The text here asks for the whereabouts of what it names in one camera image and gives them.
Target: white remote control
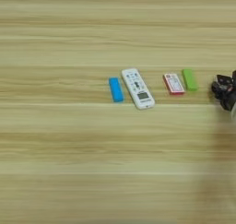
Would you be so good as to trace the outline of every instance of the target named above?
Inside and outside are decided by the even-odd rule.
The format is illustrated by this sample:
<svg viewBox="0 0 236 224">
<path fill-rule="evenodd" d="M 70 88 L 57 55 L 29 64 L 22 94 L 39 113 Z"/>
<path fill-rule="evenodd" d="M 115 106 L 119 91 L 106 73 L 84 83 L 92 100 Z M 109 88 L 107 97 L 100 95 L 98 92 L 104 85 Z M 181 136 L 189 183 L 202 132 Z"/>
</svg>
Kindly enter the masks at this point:
<svg viewBox="0 0 236 224">
<path fill-rule="evenodd" d="M 137 69 L 123 70 L 122 77 L 139 110 L 152 108 L 155 105 L 155 101 Z"/>
</svg>

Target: black object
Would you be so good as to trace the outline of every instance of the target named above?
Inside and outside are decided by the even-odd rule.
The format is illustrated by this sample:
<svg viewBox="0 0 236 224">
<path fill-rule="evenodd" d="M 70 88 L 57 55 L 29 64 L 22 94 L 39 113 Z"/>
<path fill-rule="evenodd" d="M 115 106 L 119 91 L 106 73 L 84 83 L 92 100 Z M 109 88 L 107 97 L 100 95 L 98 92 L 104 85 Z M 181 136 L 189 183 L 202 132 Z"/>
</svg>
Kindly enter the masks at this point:
<svg viewBox="0 0 236 224">
<path fill-rule="evenodd" d="M 232 77 L 217 75 L 211 89 L 223 109 L 231 111 L 236 103 L 236 71 L 232 73 Z"/>
</svg>

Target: eraser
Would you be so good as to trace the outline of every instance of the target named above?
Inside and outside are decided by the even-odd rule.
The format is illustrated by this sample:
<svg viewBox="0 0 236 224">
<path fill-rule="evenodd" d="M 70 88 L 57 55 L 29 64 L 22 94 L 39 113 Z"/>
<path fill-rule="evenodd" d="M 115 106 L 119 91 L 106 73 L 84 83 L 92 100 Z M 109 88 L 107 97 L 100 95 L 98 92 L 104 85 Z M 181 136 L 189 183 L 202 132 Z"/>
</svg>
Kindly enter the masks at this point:
<svg viewBox="0 0 236 224">
<path fill-rule="evenodd" d="M 169 73 L 163 76 L 171 95 L 183 95 L 185 90 L 177 74 Z"/>
<path fill-rule="evenodd" d="M 118 77 L 109 78 L 109 85 L 111 88 L 111 93 L 114 102 L 122 102 L 124 101 L 124 94 L 122 92 L 122 86 L 120 84 Z"/>
<path fill-rule="evenodd" d="M 198 86 L 196 84 L 194 71 L 192 69 L 184 69 L 182 73 L 186 88 L 190 91 L 197 91 Z"/>
</svg>

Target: wood grain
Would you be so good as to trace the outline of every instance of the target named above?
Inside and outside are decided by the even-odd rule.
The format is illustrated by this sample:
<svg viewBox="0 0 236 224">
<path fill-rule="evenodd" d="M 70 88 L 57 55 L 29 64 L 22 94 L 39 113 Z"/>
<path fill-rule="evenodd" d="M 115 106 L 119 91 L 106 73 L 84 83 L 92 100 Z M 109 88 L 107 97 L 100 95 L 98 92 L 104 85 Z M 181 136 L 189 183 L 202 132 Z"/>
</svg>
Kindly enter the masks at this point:
<svg viewBox="0 0 236 224">
<path fill-rule="evenodd" d="M 0 0 L 0 223 L 234 224 L 235 126 L 209 87 L 235 70 L 235 4 Z M 130 66 L 154 109 L 112 103 Z M 186 67 L 199 90 L 171 97 Z"/>
</svg>

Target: red and white box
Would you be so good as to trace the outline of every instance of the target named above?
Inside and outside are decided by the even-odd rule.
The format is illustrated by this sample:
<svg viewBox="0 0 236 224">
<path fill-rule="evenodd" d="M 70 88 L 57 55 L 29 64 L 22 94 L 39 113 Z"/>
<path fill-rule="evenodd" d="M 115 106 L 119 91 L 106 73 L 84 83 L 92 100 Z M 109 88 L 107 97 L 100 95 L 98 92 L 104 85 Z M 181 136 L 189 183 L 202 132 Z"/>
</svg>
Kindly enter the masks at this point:
<svg viewBox="0 0 236 224">
<path fill-rule="evenodd" d="M 177 74 L 169 73 L 163 76 L 171 95 L 183 95 L 185 90 Z"/>
</svg>

